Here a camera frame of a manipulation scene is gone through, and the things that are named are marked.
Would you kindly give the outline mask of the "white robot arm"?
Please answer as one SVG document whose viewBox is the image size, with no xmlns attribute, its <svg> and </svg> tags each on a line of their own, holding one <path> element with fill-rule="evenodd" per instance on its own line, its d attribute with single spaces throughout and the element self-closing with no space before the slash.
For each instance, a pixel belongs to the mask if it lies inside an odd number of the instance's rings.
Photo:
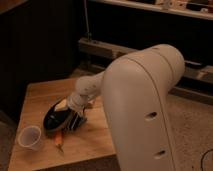
<svg viewBox="0 0 213 171">
<path fill-rule="evenodd" d="M 180 171 L 166 97 L 184 69 L 182 54 L 168 44 L 129 53 L 79 78 L 56 109 L 80 111 L 101 96 L 121 171 Z"/>
</svg>

